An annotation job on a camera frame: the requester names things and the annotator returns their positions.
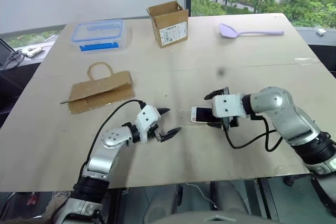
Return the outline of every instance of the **purple spatula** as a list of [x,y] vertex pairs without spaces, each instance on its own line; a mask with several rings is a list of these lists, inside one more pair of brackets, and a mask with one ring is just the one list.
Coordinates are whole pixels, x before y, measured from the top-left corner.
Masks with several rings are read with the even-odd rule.
[[284,31],[236,31],[232,27],[221,23],[219,25],[220,34],[224,37],[235,39],[241,34],[269,34],[269,35],[283,35]]

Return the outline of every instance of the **brown paper bag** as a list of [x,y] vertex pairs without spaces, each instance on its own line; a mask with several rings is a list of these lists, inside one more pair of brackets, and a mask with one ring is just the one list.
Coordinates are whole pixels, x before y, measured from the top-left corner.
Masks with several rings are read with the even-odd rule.
[[[91,74],[92,67],[105,65],[111,76],[94,80]],[[88,69],[90,81],[76,83],[72,86],[68,103],[72,114],[93,110],[114,102],[134,97],[131,75],[128,71],[113,73],[112,68],[105,62],[96,62]]]

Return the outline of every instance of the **plastic food container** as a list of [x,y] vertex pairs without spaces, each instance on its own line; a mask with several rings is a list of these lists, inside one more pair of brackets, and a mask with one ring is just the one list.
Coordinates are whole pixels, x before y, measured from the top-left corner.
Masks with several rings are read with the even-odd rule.
[[126,44],[126,28],[122,19],[79,24],[71,41],[81,51],[123,48]]

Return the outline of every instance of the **phone screen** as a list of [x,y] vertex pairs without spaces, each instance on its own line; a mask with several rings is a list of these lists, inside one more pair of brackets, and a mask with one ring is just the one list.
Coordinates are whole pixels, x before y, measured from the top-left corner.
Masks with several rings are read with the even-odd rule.
[[212,115],[212,109],[210,108],[199,108],[196,109],[196,121],[197,122],[219,122],[220,119]]

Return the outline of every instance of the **wooden table surface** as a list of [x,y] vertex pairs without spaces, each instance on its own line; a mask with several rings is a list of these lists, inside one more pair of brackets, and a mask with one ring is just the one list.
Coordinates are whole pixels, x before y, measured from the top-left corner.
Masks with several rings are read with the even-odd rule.
[[[188,110],[209,106],[203,97],[224,86],[231,93],[287,89],[296,106],[335,138],[336,81],[283,14],[192,17],[188,40],[163,49],[150,19],[125,23],[129,43],[120,51],[80,52],[70,42],[76,24],[64,28],[0,130],[0,191],[72,189],[96,131],[120,104],[76,115],[60,104],[74,83],[88,80],[87,69],[97,61],[107,62],[114,72],[129,70],[137,99],[171,109],[159,123],[162,131],[182,127],[167,142],[126,148],[111,187],[307,173],[286,142],[272,153],[264,150],[264,140],[233,150],[221,130],[190,123]],[[219,23],[238,31],[280,29],[285,34],[225,39]],[[223,76],[217,74],[221,68]],[[96,78],[107,74],[100,66],[93,71]],[[138,111],[137,104],[127,105],[107,126],[132,122]],[[230,135],[238,145],[264,131],[262,123],[241,119]],[[277,139],[273,134],[270,144]]]

